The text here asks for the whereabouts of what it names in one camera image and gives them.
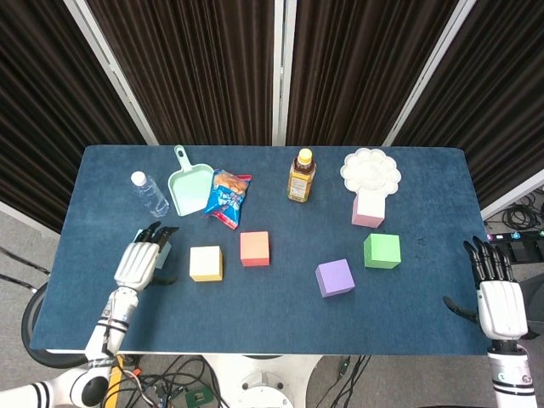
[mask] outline black curtain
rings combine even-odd
[[[542,1],[476,2],[394,141],[465,150],[482,207],[544,168],[543,27]]]
[[[0,201],[60,231],[85,146],[144,141],[64,3],[0,19]]]
[[[270,144],[273,1],[88,4],[161,144]]]
[[[288,145],[380,145],[457,0],[298,0]]]

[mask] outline white pole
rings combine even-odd
[[[297,0],[275,0],[274,79],[272,85],[273,146],[286,145],[296,18]]]
[[[433,76],[436,68],[439,66],[440,61],[444,57],[446,51],[450,47],[453,39],[456,37],[457,33],[461,29],[462,24],[465,22],[470,10],[472,10],[473,5],[476,3],[476,0],[459,0],[453,13],[451,14],[450,19],[445,25],[442,34],[439,37],[439,40],[434,46],[433,52],[428,57],[427,63],[423,67],[422,73],[417,78],[416,85],[410,92],[410,96],[405,102],[405,105],[402,107],[402,110],[399,113],[399,117],[391,127],[389,134],[382,143],[382,146],[390,146],[393,144],[395,138],[399,134],[400,129],[406,122],[406,119],[411,114],[416,102],[419,100],[420,96],[423,93],[423,90],[428,85],[431,77]]]
[[[85,0],[64,0],[64,2],[108,76],[111,85],[127,108],[128,114],[142,133],[145,142],[148,145],[158,145],[159,142],[87,2]]]
[[[493,201],[489,206],[484,208],[480,213],[482,219],[486,220],[493,214],[497,214],[502,209],[508,207],[513,202],[516,202],[521,197],[527,196],[531,191],[544,185],[544,169],[535,174],[533,177],[526,179],[515,189],[508,191],[505,195]]]

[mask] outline pink cube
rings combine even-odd
[[[346,259],[322,263],[317,267],[315,276],[323,298],[349,292],[355,287]]]
[[[268,231],[242,232],[240,234],[240,260],[244,266],[269,266],[270,249]]]
[[[354,200],[351,224],[377,228],[385,218],[385,195],[360,191]]]

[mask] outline green dustpan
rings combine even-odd
[[[201,210],[207,204],[212,188],[213,169],[207,164],[190,164],[181,145],[174,148],[181,170],[168,178],[168,188],[180,217]]]

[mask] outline floor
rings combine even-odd
[[[495,232],[507,229],[492,224]],[[42,237],[34,229],[0,212],[0,246],[48,269],[54,261],[57,241]],[[0,254],[0,271],[34,286],[44,276],[34,269]],[[519,280],[543,271],[542,264],[514,267]],[[3,330],[0,331],[0,389],[8,389],[52,378],[61,371],[40,366],[28,357],[20,341],[20,318],[31,293],[19,286],[0,280],[0,309]],[[529,350],[536,396],[544,402],[544,336],[523,342]],[[160,372],[173,359],[171,356],[146,356],[144,372]],[[307,392],[307,406],[315,407],[322,394],[334,382],[339,357],[325,357],[316,366]],[[334,388],[321,407],[330,406],[337,390]],[[490,373],[485,356],[481,357],[410,357],[373,356],[355,388],[350,406],[360,408],[396,408],[428,405],[495,406],[490,386]]]

